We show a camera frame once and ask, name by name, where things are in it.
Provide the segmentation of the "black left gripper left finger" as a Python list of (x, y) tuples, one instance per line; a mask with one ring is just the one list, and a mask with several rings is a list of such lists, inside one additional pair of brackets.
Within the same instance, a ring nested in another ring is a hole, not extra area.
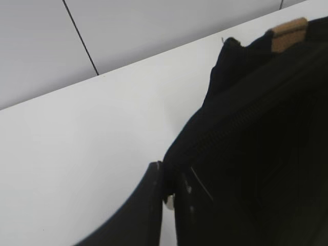
[(152, 162), (127, 201), (77, 245), (159, 245), (162, 185), (162, 162)]

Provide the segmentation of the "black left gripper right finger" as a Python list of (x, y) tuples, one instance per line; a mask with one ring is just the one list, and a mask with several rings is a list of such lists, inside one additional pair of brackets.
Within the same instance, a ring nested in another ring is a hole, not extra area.
[(211, 244), (213, 207), (213, 197), (193, 168), (179, 175), (174, 200), (178, 245)]

